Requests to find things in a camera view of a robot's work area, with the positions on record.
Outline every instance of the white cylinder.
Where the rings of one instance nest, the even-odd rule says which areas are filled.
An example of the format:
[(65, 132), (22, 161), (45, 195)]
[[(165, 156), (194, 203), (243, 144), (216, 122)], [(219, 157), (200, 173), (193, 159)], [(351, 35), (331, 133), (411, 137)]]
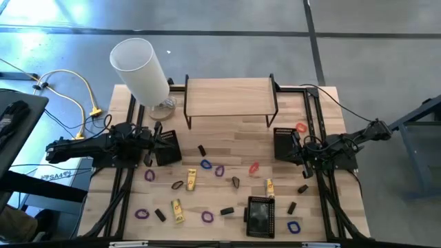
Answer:
[(110, 52), (110, 63), (137, 101), (152, 107), (162, 103), (170, 88), (152, 44), (132, 38)]

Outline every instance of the wooden tabletop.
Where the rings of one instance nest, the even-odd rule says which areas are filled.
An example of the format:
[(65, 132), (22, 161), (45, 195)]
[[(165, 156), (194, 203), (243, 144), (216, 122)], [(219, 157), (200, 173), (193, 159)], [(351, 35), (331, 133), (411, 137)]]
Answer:
[[(338, 99), (335, 87), (324, 87)], [(132, 193), (127, 211), (124, 239), (143, 240), (254, 240), (254, 241), (320, 241), (325, 240), (322, 212), (318, 197), (316, 178), (304, 179), (302, 167), (291, 163), (276, 161), (273, 149), (273, 127), (295, 127), (298, 122), (306, 124), (303, 98), (296, 93), (278, 93), (279, 113), (271, 128), (267, 128), (261, 116), (228, 116), (195, 118), (192, 129), (188, 130), (183, 115), (183, 93), (171, 93), (177, 99), (174, 116), (163, 122), (163, 131), (176, 130), (183, 159), (179, 163), (157, 167), (156, 162), (150, 169), (156, 174), (154, 182), (144, 179), (146, 166), (139, 163), (134, 175)], [(125, 85), (116, 85), (110, 114), (112, 123), (125, 121), (130, 101), (130, 92)], [(345, 132), (341, 109), (328, 96), (320, 93), (322, 112), (328, 134)], [(133, 122), (136, 122), (136, 106)], [(154, 122), (145, 113), (144, 126), (153, 127)], [(223, 177), (215, 177), (214, 170), (203, 169), (199, 164), (203, 159), (198, 145), (203, 145), (213, 166), (224, 165)], [(248, 174), (249, 166), (255, 161), (260, 169), (253, 175)], [(171, 189), (172, 183), (186, 182), (187, 170), (197, 169), (196, 189)], [(115, 169), (106, 168), (99, 172), (90, 183), (85, 202), (79, 235), (89, 231), (108, 206), (114, 180)], [(232, 186), (232, 176), (240, 178), (240, 188)], [(245, 235), (243, 209), (248, 196), (264, 196), (264, 182), (272, 178), (276, 195), (276, 237), (274, 240), (250, 238)], [(360, 190), (354, 177), (346, 171), (336, 171), (336, 181), (342, 208), (348, 217), (366, 236), (369, 229), (365, 217)], [(299, 195), (297, 189), (307, 184), (309, 189)], [(181, 200), (185, 222), (174, 223), (170, 202)], [(287, 214), (290, 203), (297, 207), (293, 215)], [(234, 213), (220, 216), (220, 209), (234, 207)], [(150, 212), (147, 220), (134, 217), (136, 210), (145, 208)], [(154, 214), (159, 208), (167, 220), (162, 223)], [(114, 228), (118, 224), (119, 211), (115, 213)], [(214, 222), (201, 220), (203, 211), (214, 213)], [(299, 234), (291, 234), (287, 228), (289, 221), (296, 220), (301, 226)], [(337, 233), (335, 215), (331, 211), (334, 233)]]
[(188, 116), (243, 116), (274, 114), (270, 78), (188, 79)]

